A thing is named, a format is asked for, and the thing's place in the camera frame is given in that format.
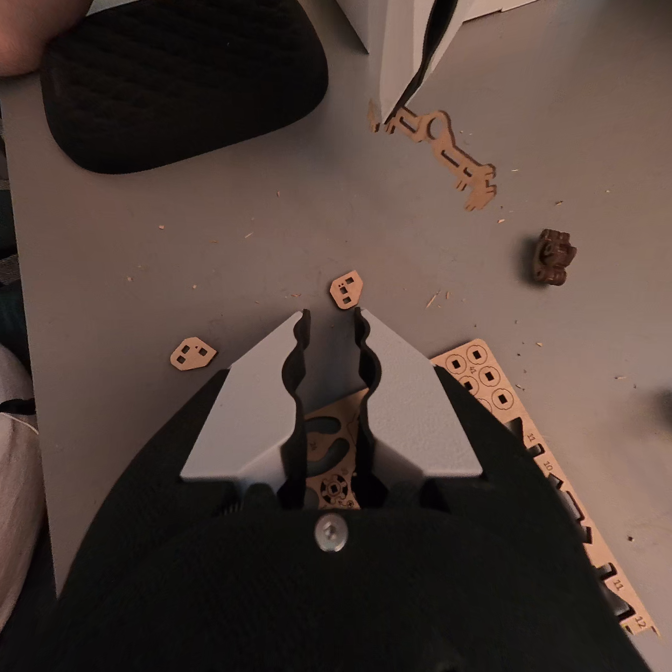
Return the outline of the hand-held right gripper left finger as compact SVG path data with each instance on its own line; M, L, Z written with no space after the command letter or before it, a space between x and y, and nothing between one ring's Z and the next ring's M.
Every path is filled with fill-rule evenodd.
M226 481L239 496L266 484L283 507L303 507L307 431L297 391L310 327L310 311L295 312L231 365L182 468L183 481Z

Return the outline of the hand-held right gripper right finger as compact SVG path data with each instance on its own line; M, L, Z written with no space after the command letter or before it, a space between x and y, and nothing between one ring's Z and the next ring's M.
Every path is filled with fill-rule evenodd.
M360 507L380 507L399 484L483 474L436 367L368 309L353 313L359 406L353 491Z

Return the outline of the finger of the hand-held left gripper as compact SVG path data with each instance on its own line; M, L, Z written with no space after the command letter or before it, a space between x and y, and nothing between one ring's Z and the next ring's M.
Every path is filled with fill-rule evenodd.
M381 122L410 102L443 39L443 1L378 1L374 93Z
M432 1L428 10L422 8L419 62L397 101L397 111L407 106L441 61L472 4L472 1Z

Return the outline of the small wooden plate with holes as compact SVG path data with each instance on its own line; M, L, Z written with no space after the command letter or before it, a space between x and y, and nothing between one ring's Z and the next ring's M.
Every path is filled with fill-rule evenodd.
M181 372L206 367L218 354L217 350L198 337L181 341L169 357L170 364Z
M334 279L329 293L339 309L348 310L358 305L363 288L364 282L353 270Z

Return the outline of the long wooden part with holes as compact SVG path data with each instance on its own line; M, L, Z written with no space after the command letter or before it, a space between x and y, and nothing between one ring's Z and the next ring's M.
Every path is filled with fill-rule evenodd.
M406 107L400 107L388 122L383 122L380 107L374 99L369 99L367 107L366 117L373 133L397 133L416 145L430 148L435 160L455 178L455 189L468 189L465 210L482 210L496 196L497 187L492 182L496 175L495 167L489 163L479 163L458 147L452 120L446 111L439 109L416 114Z

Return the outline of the person's left forearm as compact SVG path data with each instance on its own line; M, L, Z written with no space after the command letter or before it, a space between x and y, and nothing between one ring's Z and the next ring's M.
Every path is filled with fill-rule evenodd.
M86 16L92 1L1 1L1 77L38 69L46 45Z

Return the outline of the laser-cut wooden parts sheet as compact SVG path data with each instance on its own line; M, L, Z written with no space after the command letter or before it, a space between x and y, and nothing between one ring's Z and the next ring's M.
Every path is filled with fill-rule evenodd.
M509 382L485 341L467 342L434 357L432 363L449 372L501 424L519 437L576 524L587 557L620 626L633 636L648 631L660 636L621 564L520 400L517 391L522 387ZM367 391L363 388L307 415L307 508L359 508L351 479L356 471L359 408Z

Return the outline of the white box with gold rings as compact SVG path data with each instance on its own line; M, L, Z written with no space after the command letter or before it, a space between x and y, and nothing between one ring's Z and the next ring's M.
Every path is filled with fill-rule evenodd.
M472 1L464 23L495 13L509 12L532 1ZM431 1L338 1L342 12L369 55L382 48L384 37L397 35L419 58L422 8Z

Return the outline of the small dark brown wooden assembly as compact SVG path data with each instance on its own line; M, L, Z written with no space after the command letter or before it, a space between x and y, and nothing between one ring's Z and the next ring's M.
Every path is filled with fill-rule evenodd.
M568 232L544 229L532 256L532 280L537 284L562 286L567 281L567 266L576 257Z

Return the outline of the person's white clothing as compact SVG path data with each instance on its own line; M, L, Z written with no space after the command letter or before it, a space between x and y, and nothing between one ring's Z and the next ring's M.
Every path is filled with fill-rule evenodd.
M32 382L1 346L1 629L23 589L45 509Z

